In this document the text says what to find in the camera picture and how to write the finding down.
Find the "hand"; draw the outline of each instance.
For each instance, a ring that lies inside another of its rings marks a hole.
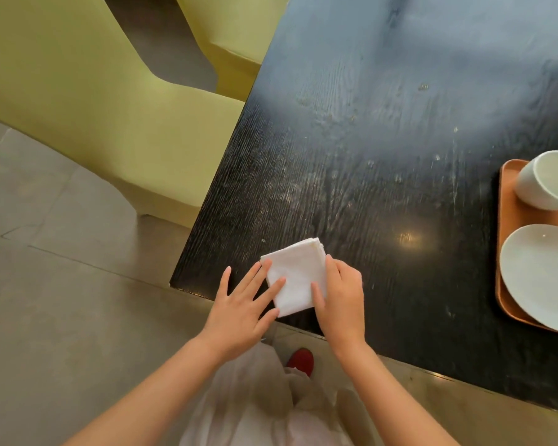
[[[312,284],[312,300],[318,322],[328,344],[341,358],[345,352],[364,345],[364,290],[362,274],[346,263],[327,255],[327,299],[317,283]]]
[[[223,272],[215,302],[199,337],[217,354],[219,363],[238,358],[258,341],[279,315],[279,308],[269,310],[260,320],[260,314],[285,284],[285,277],[280,278],[263,292],[256,300],[254,296],[260,288],[271,260],[262,266],[255,263],[241,280],[236,289],[227,295],[227,283],[231,268]]]

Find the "white cup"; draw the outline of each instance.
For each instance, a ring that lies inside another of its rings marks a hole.
[[[521,169],[515,193],[541,210],[558,210],[558,150],[542,153]]]

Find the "red shoe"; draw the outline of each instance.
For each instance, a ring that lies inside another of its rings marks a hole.
[[[287,367],[293,367],[310,377],[314,370],[314,355],[308,349],[302,347],[291,354]]]

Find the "white skirt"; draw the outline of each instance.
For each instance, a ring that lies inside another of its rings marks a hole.
[[[319,384],[283,368],[275,350],[259,343],[219,368],[179,444],[353,446],[343,426],[352,438],[362,438],[356,446],[370,444],[360,405],[350,390],[339,390],[331,404]]]

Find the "yellow chair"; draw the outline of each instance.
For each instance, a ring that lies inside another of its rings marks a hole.
[[[104,0],[0,0],[0,122],[192,226],[243,103],[157,78]]]
[[[217,72],[217,93],[246,101],[288,0],[178,0]]]

